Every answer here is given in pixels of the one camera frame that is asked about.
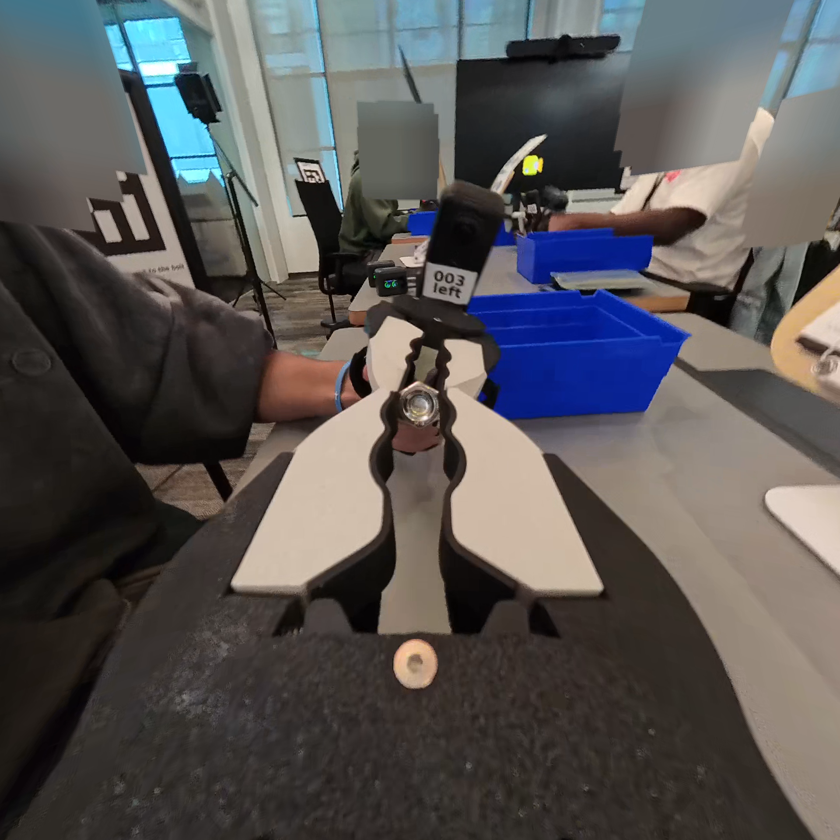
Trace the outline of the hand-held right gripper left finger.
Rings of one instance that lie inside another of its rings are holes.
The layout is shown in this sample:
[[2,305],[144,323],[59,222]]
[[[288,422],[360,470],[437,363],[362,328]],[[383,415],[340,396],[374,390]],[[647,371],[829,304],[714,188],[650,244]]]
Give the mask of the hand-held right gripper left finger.
[[379,389],[324,422],[292,454],[230,587],[370,613],[396,567],[392,439],[400,398]]

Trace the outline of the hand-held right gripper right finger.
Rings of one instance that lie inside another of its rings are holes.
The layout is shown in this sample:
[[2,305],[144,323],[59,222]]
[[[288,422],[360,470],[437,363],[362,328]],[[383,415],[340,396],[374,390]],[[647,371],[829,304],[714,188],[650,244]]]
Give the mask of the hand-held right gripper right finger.
[[451,621],[486,621],[497,604],[592,599],[604,584],[546,456],[507,419],[459,389],[441,396],[440,574]]

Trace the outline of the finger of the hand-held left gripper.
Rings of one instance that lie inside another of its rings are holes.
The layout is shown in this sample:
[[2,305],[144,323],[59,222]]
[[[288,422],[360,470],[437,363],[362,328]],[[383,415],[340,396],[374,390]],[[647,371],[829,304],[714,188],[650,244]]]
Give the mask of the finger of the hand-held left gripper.
[[475,339],[446,339],[438,352],[440,373],[437,388],[441,392],[459,392],[474,401],[487,382],[485,346]]
[[366,370],[373,391],[399,392],[413,365],[419,328],[395,316],[385,316],[369,337]]

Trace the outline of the silver hex nut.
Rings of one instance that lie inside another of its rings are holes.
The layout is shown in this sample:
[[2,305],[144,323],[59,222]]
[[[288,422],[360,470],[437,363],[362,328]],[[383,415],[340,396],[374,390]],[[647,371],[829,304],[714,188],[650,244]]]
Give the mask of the silver hex nut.
[[[432,395],[435,398],[435,400],[436,400],[436,411],[434,413],[434,418],[431,419],[430,421],[428,421],[426,423],[413,423],[412,420],[410,418],[406,417],[406,415],[404,414],[403,401],[404,401],[406,396],[412,394],[413,392],[425,392],[427,394]],[[428,385],[428,384],[426,384],[424,382],[420,382],[420,381],[415,381],[414,383],[412,383],[412,384],[406,386],[405,388],[403,388],[400,391],[400,394],[399,394],[399,397],[398,397],[398,417],[399,417],[399,419],[405,419],[405,420],[407,420],[407,421],[409,421],[409,422],[411,422],[411,423],[413,423],[417,426],[424,426],[424,425],[430,424],[430,423],[438,420],[439,417],[440,417],[440,400],[439,400],[438,390],[436,388],[432,387],[431,385]]]

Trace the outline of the blue plastic bin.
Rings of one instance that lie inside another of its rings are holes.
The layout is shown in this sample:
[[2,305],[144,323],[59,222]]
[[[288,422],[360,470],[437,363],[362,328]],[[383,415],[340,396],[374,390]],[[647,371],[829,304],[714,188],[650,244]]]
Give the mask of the blue plastic bin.
[[517,239],[517,271],[533,285],[553,274],[645,270],[652,258],[651,235],[617,236],[610,228],[533,232]]
[[[411,237],[429,237],[432,234],[438,211],[417,211],[407,216],[406,235]],[[504,216],[493,241],[494,247],[512,247],[517,243],[521,231],[515,219]]]
[[475,297],[500,349],[494,408],[509,420],[644,413],[690,334],[612,293]]

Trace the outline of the person's left forearm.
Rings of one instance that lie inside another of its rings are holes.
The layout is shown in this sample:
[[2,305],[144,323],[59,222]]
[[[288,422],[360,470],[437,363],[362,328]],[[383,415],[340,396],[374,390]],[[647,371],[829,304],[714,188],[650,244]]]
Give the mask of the person's left forearm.
[[262,424],[334,416],[334,383],[341,361],[273,350],[266,357],[255,420]]

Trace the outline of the grey desk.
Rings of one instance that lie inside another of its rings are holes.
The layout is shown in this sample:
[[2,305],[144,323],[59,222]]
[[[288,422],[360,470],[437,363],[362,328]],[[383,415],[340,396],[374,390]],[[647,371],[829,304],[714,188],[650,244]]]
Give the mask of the grey desk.
[[687,373],[646,415],[532,421],[607,595],[558,637],[277,643],[277,837],[838,838],[838,582],[765,510],[826,478]]

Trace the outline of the person's left hand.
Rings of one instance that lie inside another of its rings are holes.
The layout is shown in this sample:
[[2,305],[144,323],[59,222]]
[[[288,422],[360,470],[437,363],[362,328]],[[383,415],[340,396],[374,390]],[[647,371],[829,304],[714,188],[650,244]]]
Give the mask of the person's left hand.
[[446,437],[440,420],[417,426],[405,419],[400,419],[397,421],[391,446],[395,452],[414,456],[446,446]]

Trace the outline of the blue wristband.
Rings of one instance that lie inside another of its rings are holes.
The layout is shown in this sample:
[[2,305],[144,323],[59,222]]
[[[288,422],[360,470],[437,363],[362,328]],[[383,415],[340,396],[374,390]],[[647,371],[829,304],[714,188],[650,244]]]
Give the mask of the blue wristband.
[[352,360],[347,360],[338,369],[334,383],[334,413],[340,414],[343,410],[351,407],[359,401],[359,395],[355,391],[350,377]]

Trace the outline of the black digital timer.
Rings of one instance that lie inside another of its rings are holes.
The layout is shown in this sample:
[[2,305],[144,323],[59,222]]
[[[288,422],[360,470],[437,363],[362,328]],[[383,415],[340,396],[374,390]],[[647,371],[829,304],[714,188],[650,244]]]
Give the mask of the black digital timer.
[[392,260],[380,260],[367,264],[367,279],[379,298],[405,295],[409,291],[409,272],[403,265]]

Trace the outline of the black monitor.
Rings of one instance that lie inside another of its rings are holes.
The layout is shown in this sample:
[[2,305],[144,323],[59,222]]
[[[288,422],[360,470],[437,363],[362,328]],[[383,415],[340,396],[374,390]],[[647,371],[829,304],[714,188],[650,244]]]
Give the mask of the black monitor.
[[518,165],[510,192],[618,189],[614,144],[630,58],[459,61],[455,179],[489,188],[514,153],[545,134]]

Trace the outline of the grey metal plate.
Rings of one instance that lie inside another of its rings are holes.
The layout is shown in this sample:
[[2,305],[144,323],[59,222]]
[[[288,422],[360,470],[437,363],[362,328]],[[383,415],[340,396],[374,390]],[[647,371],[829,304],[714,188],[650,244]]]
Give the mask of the grey metal plate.
[[554,271],[551,281],[558,290],[579,291],[581,294],[609,291],[633,295],[641,293],[649,285],[649,278],[629,269]]

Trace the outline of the black white marker board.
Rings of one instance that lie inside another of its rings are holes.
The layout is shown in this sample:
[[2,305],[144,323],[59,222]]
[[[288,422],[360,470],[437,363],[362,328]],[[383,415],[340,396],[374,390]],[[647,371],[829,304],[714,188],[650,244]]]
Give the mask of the black white marker board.
[[148,92],[138,73],[119,74],[145,170],[118,172],[120,200],[89,200],[92,230],[78,234],[124,274],[200,287],[206,271]]

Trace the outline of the denim jacket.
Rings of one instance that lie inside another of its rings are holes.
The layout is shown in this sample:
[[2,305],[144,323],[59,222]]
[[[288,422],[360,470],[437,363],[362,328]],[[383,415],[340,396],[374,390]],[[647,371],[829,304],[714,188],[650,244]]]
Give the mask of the denim jacket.
[[791,309],[800,285],[810,243],[757,247],[738,294],[728,328],[743,338],[768,346],[782,318]]

